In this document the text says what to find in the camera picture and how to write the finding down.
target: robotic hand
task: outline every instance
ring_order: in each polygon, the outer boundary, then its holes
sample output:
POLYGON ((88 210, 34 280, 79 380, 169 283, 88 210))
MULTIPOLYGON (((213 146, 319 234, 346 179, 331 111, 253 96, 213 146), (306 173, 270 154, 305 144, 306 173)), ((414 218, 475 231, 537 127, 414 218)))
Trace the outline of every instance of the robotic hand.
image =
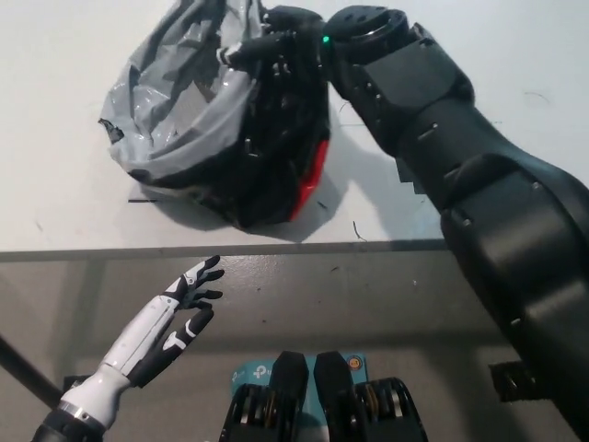
POLYGON ((121 395, 142 388, 184 352, 213 318, 212 305, 223 293, 202 289, 223 276, 215 270, 220 258, 200 262, 154 297, 122 331, 94 375, 62 397, 33 437, 33 442, 97 442, 112 426, 121 395), (179 310, 199 311, 160 342, 179 310))
POLYGON ((316 54, 322 75, 440 212, 448 248, 531 382, 589 440, 589 191, 502 136, 475 107, 468 77, 402 11, 349 6, 323 23, 280 6, 266 18, 268 35, 221 51, 220 61, 247 70, 288 60, 301 44, 316 54), (287 18, 294 31, 276 25, 287 18))

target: metal rod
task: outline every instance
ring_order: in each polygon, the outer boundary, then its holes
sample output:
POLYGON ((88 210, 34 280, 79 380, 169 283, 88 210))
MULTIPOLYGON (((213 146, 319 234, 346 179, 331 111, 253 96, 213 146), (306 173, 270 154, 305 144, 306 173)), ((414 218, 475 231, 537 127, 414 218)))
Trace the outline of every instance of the metal rod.
POLYGON ((53 409, 59 405, 64 393, 2 336, 0 336, 0 366, 49 408, 53 409))

